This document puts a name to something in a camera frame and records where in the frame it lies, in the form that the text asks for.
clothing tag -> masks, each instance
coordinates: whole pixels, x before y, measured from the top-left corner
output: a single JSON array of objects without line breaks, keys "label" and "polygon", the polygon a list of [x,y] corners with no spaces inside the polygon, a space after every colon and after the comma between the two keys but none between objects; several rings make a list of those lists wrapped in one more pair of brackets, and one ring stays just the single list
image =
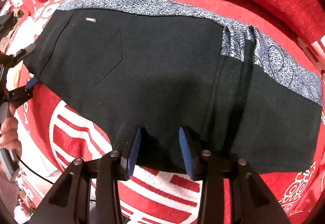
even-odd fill
[{"label": "clothing tag", "polygon": [[86,18],[86,21],[90,21],[90,22],[96,22],[96,19],[95,18]]}]

black cable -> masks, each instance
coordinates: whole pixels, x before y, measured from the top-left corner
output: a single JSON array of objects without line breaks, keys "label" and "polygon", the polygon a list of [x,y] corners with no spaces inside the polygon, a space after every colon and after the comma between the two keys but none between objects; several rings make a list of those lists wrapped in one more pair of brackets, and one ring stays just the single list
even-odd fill
[{"label": "black cable", "polygon": [[45,181],[47,181],[48,183],[50,183],[50,184],[54,184],[54,183],[52,183],[50,180],[47,180],[46,178],[44,178],[43,176],[40,176],[38,173],[36,173],[35,171],[33,171],[30,167],[28,167],[19,157],[17,157],[18,158],[18,160],[28,169],[28,170],[30,170],[32,173],[34,173],[34,174],[36,174],[38,177],[40,177],[40,178],[42,178],[43,180],[45,180]]}]

patterned trim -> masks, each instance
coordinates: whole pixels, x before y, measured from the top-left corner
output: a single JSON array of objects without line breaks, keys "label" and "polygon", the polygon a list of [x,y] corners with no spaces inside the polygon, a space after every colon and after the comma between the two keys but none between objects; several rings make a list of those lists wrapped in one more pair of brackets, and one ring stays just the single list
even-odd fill
[{"label": "patterned trim", "polygon": [[245,40],[255,41],[255,64],[277,83],[323,106],[320,76],[299,65],[285,49],[254,26],[171,0],[66,0],[58,8],[58,10],[73,9],[110,9],[147,16],[189,16],[210,19],[224,28],[221,55],[243,62]]}]

finger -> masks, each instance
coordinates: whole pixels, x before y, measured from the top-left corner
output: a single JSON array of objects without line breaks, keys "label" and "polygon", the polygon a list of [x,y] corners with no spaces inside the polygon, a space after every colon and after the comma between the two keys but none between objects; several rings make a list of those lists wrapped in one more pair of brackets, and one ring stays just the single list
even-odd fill
[{"label": "finger", "polygon": [[10,114],[11,114],[11,116],[13,117],[14,114],[15,114],[15,112],[16,112],[16,108],[14,107],[13,104],[10,104],[10,105],[9,105],[9,110],[10,110]]},{"label": "finger", "polygon": [[19,157],[22,155],[22,143],[19,140],[14,140],[8,144],[5,144],[4,147],[7,150],[16,150],[16,153]]},{"label": "finger", "polygon": [[17,130],[17,127],[18,127],[18,120],[15,117],[9,117],[1,125],[0,132],[3,135],[11,130]]},{"label": "finger", "polygon": [[2,134],[0,137],[0,146],[4,146],[16,140],[18,140],[18,133],[16,130],[11,130],[7,133]]}]

red fabric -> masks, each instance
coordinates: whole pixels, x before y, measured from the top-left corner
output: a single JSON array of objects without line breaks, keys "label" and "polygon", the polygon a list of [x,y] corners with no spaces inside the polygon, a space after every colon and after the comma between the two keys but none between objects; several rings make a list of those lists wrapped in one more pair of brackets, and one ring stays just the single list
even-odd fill
[{"label": "red fabric", "polygon": [[[43,25],[62,1],[50,0],[44,3],[44,0],[43,2],[36,0],[33,5],[26,5],[26,7],[31,13],[35,11],[32,16],[35,23],[41,21]],[[278,42],[303,67],[316,73],[317,70],[320,70],[320,64],[317,64],[321,62],[320,55],[315,53],[311,55],[313,65],[297,46],[298,36],[308,44],[317,40],[322,45],[320,39],[325,33],[321,33],[324,29],[324,12],[316,0],[176,1],[203,7],[220,15],[255,25]],[[273,15],[261,8],[260,5],[271,11]],[[299,44],[302,48],[306,48],[302,42]],[[313,52],[311,46],[308,48],[310,52]],[[23,66],[18,85],[24,85],[28,78],[30,75]],[[109,140],[104,132],[92,122],[78,116],[44,85],[37,85],[33,99],[17,111],[22,121],[25,121],[24,125],[34,142],[46,157],[61,170],[74,157],[84,157],[86,160],[96,159],[102,153],[108,152]],[[321,124],[314,163],[307,172],[262,175],[263,180],[280,201],[293,224],[300,224],[304,220],[322,191],[321,182],[324,180],[325,171],[324,130],[324,124]],[[182,175],[138,168],[133,180],[128,182],[128,186],[123,183],[119,185],[122,212],[128,216],[132,215],[134,220],[139,223],[146,223],[147,220],[150,220],[147,222],[155,221],[163,224],[165,221],[170,221],[167,218],[171,216],[173,223],[184,221],[184,224],[191,224],[197,216],[198,205],[196,207],[194,205],[198,204],[198,201],[178,193],[177,190],[179,192],[188,190],[187,192],[191,192],[192,198],[197,198],[200,189],[200,184],[193,183]],[[225,190],[225,223],[229,223],[230,200],[227,195],[229,193],[227,185]]]}]

